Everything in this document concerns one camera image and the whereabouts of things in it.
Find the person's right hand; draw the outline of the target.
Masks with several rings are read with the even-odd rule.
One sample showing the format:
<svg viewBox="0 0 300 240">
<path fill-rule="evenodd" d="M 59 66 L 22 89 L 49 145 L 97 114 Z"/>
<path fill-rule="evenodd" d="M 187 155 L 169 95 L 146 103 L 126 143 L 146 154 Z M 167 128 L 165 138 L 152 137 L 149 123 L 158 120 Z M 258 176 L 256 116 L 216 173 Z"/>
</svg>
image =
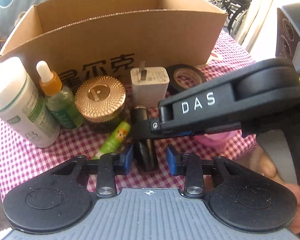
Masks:
<svg viewBox="0 0 300 240">
<path fill-rule="evenodd" d="M 290 226 L 290 230 L 293 231 L 295 234 L 300 233 L 300 186 L 285 183 L 278 175 L 277 169 L 273 164 L 272 160 L 268 157 L 267 154 L 263 152 L 260 156 L 260 170 L 262 175 L 285 186 L 294 193 L 298 203 L 298 210 Z"/>
</svg>

